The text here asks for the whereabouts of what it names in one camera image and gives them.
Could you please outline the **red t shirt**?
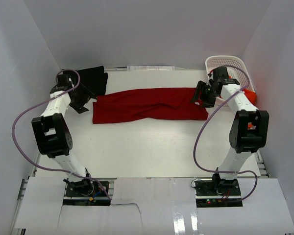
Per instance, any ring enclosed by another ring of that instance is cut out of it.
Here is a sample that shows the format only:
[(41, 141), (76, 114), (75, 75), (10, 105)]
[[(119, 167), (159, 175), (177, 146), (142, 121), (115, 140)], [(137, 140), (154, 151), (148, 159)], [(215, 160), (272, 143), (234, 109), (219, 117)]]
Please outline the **red t shirt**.
[(109, 124), (145, 118), (206, 120), (206, 109), (191, 102), (194, 92), (194, 88), (152, 88), (101, 95), (93, 102), (92, 121)]

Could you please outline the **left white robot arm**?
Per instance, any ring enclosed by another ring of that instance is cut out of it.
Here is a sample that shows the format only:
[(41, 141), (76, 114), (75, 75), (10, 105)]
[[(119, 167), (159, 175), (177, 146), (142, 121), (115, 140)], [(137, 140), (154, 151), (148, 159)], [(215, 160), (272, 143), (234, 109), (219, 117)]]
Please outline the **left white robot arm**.
[(87, 168), (71, 153), (73, 138), (64, 119), (79, 82), (80, 76), (76, 71), (59, 72), (46, 109), (39, 117), (32, 119), (31, 125), (40, 154), (57, 162), (60, 170), (67, 175), (64, 182), (69, 188), (89, 196), (94, 191), (94, 183), (89, 179)]

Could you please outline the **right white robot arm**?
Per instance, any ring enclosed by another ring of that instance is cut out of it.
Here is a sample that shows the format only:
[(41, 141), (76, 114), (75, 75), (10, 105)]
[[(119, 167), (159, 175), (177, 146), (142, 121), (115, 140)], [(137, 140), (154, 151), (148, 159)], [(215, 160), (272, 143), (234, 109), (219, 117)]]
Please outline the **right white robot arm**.
[(229, 132), (230, 149), (222, 164), (211, 170), (211, 189), (217, 195), (229, 195), (238, 189), (237, 176), (242, 174), (246, 160), (264, 147), (267, 141), (269, 113), (259, 110), (247, 98), (245, 87), (228, 74), (229, 66), (220, 66), (208, 72), (208, 82), (199, 81), (191, 99), (204, 108), (213, 108), (216, 99), (224, 102), (207, 118), (207, 122), (217, 111), (227, 104), (235, 117)]

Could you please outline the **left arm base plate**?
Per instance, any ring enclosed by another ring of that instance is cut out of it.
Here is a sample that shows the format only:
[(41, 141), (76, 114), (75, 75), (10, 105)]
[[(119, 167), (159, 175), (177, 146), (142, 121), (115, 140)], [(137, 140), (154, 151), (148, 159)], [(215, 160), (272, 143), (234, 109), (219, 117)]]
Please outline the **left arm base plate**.
[(110, 206), (110, 200), (105, 192), (109, 192), (109, 182), (101, 181), (102, 187), (96, 181), (81, 180), (66, 183), (63, 205), (64, 206)]

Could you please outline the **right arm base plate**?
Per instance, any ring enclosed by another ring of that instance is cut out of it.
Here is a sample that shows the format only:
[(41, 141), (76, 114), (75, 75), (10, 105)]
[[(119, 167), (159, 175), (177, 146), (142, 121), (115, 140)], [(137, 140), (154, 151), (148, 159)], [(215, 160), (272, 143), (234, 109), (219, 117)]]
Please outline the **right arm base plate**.
[(193, 179), (191, 188), (196, 192), (197, 208), (242, 207), (241, 190), (237, 180), (233, 185), (215, 186), (209, 179)]

